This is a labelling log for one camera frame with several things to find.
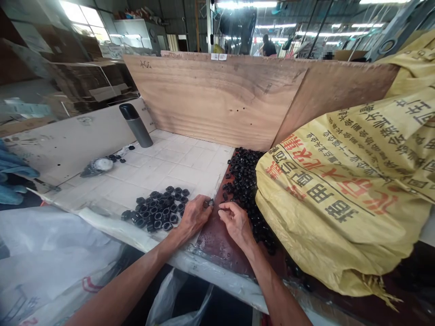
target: person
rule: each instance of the person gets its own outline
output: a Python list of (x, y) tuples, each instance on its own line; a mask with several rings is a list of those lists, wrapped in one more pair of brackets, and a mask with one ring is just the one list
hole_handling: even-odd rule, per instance
[[(209, 200), (207, 196), (198, 195), (189, 201), (179, 226), (101, 289), (65, 325), (121, 325), (165, 262), (207, 222), (213, 207), (204, 209), (203, 204)], [(255, 242), (247, 213), (234, 202), (222, 203), (219, 208), (220, 219), (229, 235), (243, 250), (254, 270), (273, 325), (311, 325)]]
[(269, 41), (269, 36), (265, 34), (263, 36), (263, 56), (270, 57), (274, 54), (276, 54), (275, 45)]

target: wood grain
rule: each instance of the wood grain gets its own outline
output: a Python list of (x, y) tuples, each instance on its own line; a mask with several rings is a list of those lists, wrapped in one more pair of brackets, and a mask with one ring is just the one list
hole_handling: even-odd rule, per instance
[(274, 145), (328, 112), (384, 98), (399, 67), (359, 62), (293, 60), (308, 69)]
[(268, 150), (307, 69), (291, 60), (199, 57), (124, 56), (157, 128)]

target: thermos bottle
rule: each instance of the thermos bottle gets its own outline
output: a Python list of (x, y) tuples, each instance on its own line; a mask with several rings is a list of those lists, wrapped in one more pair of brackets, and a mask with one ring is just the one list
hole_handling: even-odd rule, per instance
[(119, 106), (122, 115), (126, 119), (128, 126), (135, 135), (139, 145), (143, 148), (152, 146), (153, 141), (146, 130), (142, 119), (139, 117), (135, 107), (130, 103), (124, 103)]

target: plastic bag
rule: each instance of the plastic bag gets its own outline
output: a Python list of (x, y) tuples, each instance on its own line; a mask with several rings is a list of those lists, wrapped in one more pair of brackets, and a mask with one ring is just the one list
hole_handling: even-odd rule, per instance
[(340, 294), (393, 307), (380, 276), (411, 254), (435, 202), (434, 36), (394, 57), (418, 71), (418, 91), (327, 113), (257, 164), (266, 221), (304, 272)]
[(198, 326), (205, 313), (212, 296), (213, 285), (210, 284), (203, 303), (198, 311), (190, 312), (175, 318), (172, 317), (175, 299), (186, 282), (188, 274), (175, 268), (166, 275), (160, 286), (159, 293), (154, 299), (153, 306), (146, 320), (145, 326)]
[(63, 324), (114, 278), (125, 245), (53, 206), (0, 212), (0, 324)]

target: small plastic bag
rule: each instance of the small plastic bag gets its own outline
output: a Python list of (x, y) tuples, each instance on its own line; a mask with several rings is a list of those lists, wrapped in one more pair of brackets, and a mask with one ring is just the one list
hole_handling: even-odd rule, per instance
[(198, 326), (200, 324), (212, 296), (212, 284), (208, 287), (199, 310), (172, 318), (175, 299), (184, 283), (186, 283), (187, 277), (188, 274), (175, 268), (166, 275), (160, 286), (159, 293), (154, 299), (145, 326)]

